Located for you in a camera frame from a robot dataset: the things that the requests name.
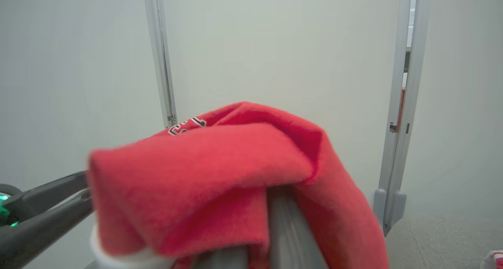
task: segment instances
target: folded fabric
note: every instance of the folded fabric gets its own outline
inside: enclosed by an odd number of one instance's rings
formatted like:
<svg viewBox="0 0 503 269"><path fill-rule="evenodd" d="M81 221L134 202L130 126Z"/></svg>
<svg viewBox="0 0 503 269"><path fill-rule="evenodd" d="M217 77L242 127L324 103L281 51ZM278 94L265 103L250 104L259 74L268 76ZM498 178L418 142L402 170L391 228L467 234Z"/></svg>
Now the folded fabric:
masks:
<svg viewBox="0 0 503 269"><path fill-rule="evenodd" d="M503 269L503 251L489 251L482 260L480 269Z"/></svg>
<svg viewBox="0 0 503 269"><path fill-rule="evenodd" d="M325 131L249 102L113 150L92 152L93 251L110 268L190 267L191 256L249 245L268 266L266 188L291 184L325 261L388 268L384 237Z"/></svg>

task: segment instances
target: white wall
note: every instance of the white wall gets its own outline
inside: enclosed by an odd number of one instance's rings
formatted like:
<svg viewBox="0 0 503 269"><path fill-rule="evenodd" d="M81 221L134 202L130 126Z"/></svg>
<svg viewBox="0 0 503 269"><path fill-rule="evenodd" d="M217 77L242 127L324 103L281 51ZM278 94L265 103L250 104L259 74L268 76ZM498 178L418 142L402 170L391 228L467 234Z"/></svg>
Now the white wall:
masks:
<svg viewBox="0 0 503 269"><path fill-rule="evenodd" d="M387 126L398 0L163 2L179 119L237 101L305 117L327 130L371 196Z"/></svg>
<svg viewBox="0 0 503 269"><path fill-rule="evenodd" d="M0 183L86 168L163 128L144 0L0 0ZM27 268L84 268L90 217Z"/></svg>
<svg viewBox="0 0 503 269"><path fill-rule="evenodd" d="M503 219L502 17L501 0L431 0L406 215Z"/></svg>

